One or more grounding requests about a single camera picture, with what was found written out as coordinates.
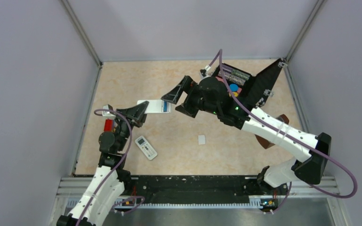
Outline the white battery cover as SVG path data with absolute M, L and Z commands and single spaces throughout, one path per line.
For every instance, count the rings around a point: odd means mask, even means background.
M 198 144 L 205 145 L 206 144 L 206 137 L 205 135 L 198 135 Z

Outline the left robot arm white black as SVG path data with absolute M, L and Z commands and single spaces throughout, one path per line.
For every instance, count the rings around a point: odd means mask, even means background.
M 99 136 L 100 158 L 90 184 L 72 210 L 58 218 L 58 226 L 101 226 L 115 201 L 132 190 L 131 174 L 123 167 L 132 144 L 132 130 L 145 122 L 148 105 L 144 101 L 125 109 L 106 105 L 94 110 L 95 115 L 114 122 Z

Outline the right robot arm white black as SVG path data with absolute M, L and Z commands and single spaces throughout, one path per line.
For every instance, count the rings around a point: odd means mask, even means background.
M 182 93 L 187 96 L 181 105 L 176 106 L 176 111 L 192 118 L 199 111 L 214 114 L 225 125 L 253 133 L 293 155 L 288 161 L 262 169 L 257 176 L 257 187 L 261 193 L 270 194 L 280 185 L 291 181 L 301 180 L 310 185 L 321 182 L 327 159 L 312 149 L 329 155 L 331 137 L 326 133 L 317 136 L 304 133 L 273 118 L 257 106 L 247 114 L 231 97 L 225 84 L 215 77 L 196 83 L 190 76 L 184 76 L 161 100 L 177 104 Z

